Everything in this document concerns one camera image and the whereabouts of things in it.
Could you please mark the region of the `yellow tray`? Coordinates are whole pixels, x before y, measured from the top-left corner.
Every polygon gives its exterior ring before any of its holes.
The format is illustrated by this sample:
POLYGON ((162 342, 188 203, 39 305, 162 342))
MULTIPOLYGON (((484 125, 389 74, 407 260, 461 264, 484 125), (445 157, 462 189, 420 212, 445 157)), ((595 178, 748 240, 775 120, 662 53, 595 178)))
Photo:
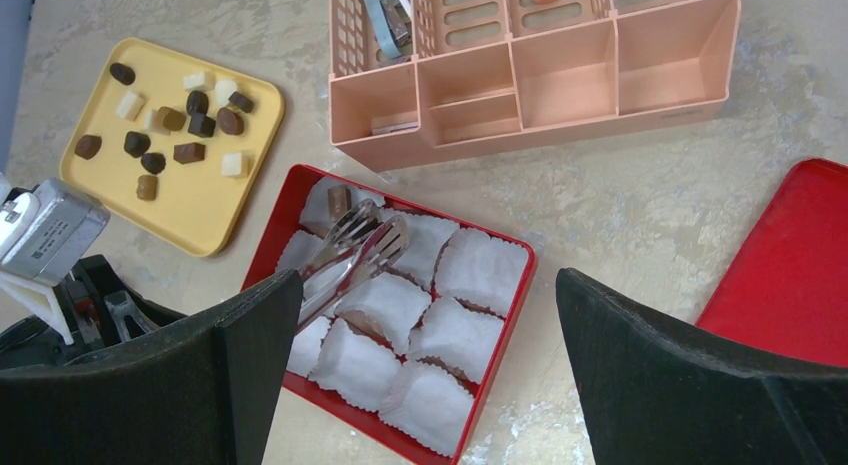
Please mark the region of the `yellow tray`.
POLYGON ((107 62, 132 67, 136 81, 124 86, 108 69, 102 70, 60 160, 60 178, 190 255, 207 257, 220 252, 282 122, 286 108, 282 92, 268 81, 136 37, 120 41, 107 62), (186 128, 167 134, 153 130, 151 111, 168 107, 183 112, 189 95, 183 80, 201 72, 217 81, 235 81, 239 92, 253 101, 252 112, 239 114, 243 132, 228 135, 216 129, 210 137, 199 137, 186 128), (150 152, 166 157, 153 200, 137 195, 138 180, 146 171, 140 159, 124 149, 130 132, 146 135, 150 152), (205 160, 191 164, 174 161, 174 147, 191 142, 206 146, 205 160), (221 175, 222 155, 234 151, 253 154, 249 177, 221 175))

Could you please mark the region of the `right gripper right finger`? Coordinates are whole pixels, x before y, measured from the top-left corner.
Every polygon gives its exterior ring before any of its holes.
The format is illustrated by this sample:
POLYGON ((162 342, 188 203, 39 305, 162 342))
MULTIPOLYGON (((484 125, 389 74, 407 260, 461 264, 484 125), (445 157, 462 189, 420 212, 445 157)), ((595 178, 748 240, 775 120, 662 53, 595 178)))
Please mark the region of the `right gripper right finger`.
POLYGON ((561 269, 556 305, 599 464, 843 464, 847 372, 758 350, 561 269))

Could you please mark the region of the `metal tongs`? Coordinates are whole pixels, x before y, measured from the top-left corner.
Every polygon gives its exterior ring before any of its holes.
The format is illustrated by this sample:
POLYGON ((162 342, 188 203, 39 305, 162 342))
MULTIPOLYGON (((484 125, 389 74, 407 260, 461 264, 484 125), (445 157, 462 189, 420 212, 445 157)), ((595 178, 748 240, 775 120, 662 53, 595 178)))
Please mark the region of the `metal tongs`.
POLYGON ((339 263, 346 265, 336 280, 304 297, 296 332, 304 331, 355 288, 392 267, 409 245, 410 231, 403 217, 382 221, 371 199, 352 206, 335 222, 321 248, 298 269, 300 278, 308 281, 339 263))

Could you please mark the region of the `stapler in organizer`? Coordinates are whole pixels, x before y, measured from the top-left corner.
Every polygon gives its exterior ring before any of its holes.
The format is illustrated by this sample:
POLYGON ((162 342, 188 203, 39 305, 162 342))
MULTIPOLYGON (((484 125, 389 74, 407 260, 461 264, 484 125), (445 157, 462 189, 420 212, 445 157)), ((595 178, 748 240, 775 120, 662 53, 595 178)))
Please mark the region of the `stapler in organizer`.
POLYGON ((410 0, 363 0, 379 48, 378 63, 399 63, 411 55, 410 0))

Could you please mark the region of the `small dark chocolate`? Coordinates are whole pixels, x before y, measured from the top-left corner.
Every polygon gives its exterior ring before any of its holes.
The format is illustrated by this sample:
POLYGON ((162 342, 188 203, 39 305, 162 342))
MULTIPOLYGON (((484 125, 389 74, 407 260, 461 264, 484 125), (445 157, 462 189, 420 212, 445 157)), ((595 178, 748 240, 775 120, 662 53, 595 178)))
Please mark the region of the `small dark chocolate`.
POLYGON ((167 161, 162 153, 145 153, 141 156, 141 165, 147 173, 158 175, 166 168, 167 161))

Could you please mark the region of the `white square chocolate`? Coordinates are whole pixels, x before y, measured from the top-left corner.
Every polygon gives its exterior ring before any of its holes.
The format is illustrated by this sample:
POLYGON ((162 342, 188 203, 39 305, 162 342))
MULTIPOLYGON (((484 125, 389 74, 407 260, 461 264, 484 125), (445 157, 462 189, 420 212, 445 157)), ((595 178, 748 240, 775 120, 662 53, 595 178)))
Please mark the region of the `white square chocolate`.
POLYGON ((220 173, 225 178, 247 178, 251 174, 254 162, 253 154, 246 151, 224 153, 221 157, 220 173))

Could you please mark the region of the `peach desk organizer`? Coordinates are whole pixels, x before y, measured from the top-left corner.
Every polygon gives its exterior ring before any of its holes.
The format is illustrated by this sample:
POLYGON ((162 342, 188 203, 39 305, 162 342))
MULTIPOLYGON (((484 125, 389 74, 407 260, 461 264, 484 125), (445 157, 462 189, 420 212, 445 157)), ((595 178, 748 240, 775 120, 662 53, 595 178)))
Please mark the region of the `peach desk organizer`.
POLYGON ((329 135, 374 171, 704 121, 727 100, 741 0, 329 0, 329 135))

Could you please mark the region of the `brown rectangular chocolate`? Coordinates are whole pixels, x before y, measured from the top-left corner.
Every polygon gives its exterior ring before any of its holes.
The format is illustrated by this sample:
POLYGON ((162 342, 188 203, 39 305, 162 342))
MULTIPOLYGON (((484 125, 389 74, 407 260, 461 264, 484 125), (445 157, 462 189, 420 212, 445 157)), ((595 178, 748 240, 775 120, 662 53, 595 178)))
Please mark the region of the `brown rectangular chocolate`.
POLYGON ((351 192, 346 185, 335 185, 327 190, 328 216, 332 221, 342 218, 351 208, 351 192))

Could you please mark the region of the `red chocolate box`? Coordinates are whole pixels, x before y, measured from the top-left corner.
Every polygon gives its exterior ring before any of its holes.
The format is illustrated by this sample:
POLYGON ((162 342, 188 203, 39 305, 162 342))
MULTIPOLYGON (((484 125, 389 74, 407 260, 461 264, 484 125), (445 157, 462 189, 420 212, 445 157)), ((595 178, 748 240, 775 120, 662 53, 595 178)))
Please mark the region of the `red chocolate box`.
POLYGON ((300 333, 283 387, 417 464, 456 464, 517 323, 533 248, 308 165, 283 181, 245 279, 297 269, 332 226, 327 190, 403 217, 404 255, 300 333))

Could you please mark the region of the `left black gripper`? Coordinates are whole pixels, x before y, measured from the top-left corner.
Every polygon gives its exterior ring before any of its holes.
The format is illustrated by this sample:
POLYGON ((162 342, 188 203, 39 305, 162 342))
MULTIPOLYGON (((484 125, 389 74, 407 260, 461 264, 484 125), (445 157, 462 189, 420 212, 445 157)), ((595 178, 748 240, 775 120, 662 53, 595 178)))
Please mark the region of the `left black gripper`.
POLYGON ((185 315, 143 298, 103 255, 83 258, 54 287, 3 272, 1 289, 30 316, 1 332, 1 368, 63 366, 185 315))

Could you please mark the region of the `oval dark chocolate top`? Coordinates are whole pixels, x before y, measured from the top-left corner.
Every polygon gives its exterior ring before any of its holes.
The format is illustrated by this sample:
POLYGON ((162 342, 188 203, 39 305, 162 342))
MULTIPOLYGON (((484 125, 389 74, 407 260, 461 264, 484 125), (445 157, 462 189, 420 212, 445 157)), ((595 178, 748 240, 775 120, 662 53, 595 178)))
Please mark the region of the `oval dark chocolate top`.
POLYGON ((114 80, 124 86, 133 85, 136 81, 134 69, 120 62, 111 63, 109 65, 109 73, 114 80))

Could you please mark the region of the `red box lid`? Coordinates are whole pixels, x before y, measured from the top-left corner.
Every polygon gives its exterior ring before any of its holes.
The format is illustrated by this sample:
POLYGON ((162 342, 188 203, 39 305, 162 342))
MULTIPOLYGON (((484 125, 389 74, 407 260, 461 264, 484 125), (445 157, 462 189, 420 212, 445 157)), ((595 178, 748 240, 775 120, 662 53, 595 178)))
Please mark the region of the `red box lid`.
POLYGON ((747 346, 847 365, 847 168, 794 165, 732 260, 697 327, 747 346))

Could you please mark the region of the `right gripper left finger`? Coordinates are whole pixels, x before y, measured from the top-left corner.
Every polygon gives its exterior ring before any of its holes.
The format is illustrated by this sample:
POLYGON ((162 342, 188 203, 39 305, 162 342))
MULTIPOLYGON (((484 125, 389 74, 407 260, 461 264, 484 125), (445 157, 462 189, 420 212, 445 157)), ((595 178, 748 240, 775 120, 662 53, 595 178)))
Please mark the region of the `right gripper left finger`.
POLYGON ((66 365, 3 371, 2 462, 260 463, 302 297, 279 272, 66 365))

